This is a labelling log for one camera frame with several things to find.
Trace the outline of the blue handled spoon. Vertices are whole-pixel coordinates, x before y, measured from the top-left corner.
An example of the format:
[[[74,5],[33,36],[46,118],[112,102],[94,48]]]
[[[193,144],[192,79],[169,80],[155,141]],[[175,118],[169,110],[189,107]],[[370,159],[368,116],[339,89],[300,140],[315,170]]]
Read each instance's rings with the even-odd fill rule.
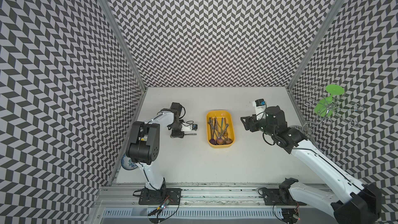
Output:
[[[221,131],[220,135],[218,136],[218,138],[216,140],[216,144],[217,145],[223,145],[224,144],[223,136],[226,133],[228,127],[229,127],[229,124],[226,124],[226,127]]]

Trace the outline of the silver long handled spoon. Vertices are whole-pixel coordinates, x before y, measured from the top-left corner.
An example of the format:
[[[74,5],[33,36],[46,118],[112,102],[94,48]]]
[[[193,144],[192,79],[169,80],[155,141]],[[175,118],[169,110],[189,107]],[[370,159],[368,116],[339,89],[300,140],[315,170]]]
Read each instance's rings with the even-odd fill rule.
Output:
[[[214,128],[215,128],[216,136],[218,138],[218,136],[220,135],[220,133],[223,129],[222,129],[221,125],[218,123],[217,117],[214,119]]]

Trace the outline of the dark purple spoon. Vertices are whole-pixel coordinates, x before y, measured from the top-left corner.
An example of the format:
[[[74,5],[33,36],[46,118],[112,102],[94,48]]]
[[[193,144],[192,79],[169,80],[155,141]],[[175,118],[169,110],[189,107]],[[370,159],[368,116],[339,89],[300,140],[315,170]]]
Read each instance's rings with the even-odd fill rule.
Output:
[[[216,145],[216,140],[214,139],[214,134],[215,134],[215,128],[214,128],[212,134],[210,135],[210,139],[209,139],[209,142],[210,142],[212,145]]]

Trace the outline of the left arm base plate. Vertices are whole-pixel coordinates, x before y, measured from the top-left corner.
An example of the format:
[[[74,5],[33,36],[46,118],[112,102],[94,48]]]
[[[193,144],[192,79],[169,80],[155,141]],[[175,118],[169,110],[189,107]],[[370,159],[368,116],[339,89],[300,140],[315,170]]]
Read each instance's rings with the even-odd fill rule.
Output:
[[[139,205],[160,205],[167,197],[171,199],[170,205],[179,205],[181,198],[181,188],[167,188],[165,190],[150,190],[144,188],[138,200]]]

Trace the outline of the yellow plastic storage box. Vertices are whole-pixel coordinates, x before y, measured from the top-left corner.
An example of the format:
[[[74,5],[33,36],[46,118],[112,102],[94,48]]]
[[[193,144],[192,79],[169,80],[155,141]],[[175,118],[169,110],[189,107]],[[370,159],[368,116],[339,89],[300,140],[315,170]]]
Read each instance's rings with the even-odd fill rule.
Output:
[[[212,148],[228,148],[235,142],[231,114],[225,110],[210,111],[206,115],[207,142]]]

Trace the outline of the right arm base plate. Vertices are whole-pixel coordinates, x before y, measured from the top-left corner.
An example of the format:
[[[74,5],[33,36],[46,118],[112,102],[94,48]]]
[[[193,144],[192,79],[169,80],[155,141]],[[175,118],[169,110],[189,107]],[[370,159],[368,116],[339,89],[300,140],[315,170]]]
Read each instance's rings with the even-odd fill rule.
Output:
[[[306,203],[293,200],[288,192],[281,192],[278,188],[260,188],[259,195],[262,197],[266,206],[282,205],[282,206],[306,206]]]

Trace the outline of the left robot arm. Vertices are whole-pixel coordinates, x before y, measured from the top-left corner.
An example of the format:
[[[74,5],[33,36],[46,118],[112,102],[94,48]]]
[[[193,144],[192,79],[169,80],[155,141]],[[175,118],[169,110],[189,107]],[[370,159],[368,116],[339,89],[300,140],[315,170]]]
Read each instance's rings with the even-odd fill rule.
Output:
[[[160,110],[151,120],[132,124],[125,155],[137,164],[149,190],[161,190],[165,183],[164,177],[154,165],[160,152],[161,129],[171,131],[172,138],[183,138],[180,121],[182,110],[184,107],[181,104],[173,102],[170,108]]]

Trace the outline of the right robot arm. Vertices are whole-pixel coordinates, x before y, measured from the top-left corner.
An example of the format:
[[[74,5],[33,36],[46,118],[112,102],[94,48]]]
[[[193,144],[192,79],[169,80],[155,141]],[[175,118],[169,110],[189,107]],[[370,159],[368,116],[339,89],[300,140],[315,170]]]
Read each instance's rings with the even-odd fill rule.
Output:
[[[374,224],[381,216],[382,193],[375,184],[365,184],[325,156],[300,130],[289,127],[279,106],[255,102],[256,114],[241,117],[245,130],[270,136],[275,145],[296,157],[316,173],[331,192],[308,186],[295,178],[279,185],[285,200],[310,205],[339,224]]]

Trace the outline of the black handled spoon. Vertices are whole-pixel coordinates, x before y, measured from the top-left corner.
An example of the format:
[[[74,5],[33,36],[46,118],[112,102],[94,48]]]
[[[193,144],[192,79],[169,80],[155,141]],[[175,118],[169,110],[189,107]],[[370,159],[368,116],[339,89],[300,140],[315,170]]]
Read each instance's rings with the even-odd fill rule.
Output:
[[[209,119],[208,119],[208,124],[209,124],[209,127],[210,127],[210,134],[212,134],[212,132],[214,130],[214,127],[213,127],[213,121],[212,121],[211,117],[209,117]]]

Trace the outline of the rose gold long spoon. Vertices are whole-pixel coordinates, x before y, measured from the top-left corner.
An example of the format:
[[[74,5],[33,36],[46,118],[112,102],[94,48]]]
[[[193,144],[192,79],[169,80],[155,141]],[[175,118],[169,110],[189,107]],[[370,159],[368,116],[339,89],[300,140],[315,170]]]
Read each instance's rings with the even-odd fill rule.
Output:
[[[231,145],[233,143],[233,124],[228,118],[224,118],[225,132],[224,132],[224,144]]]

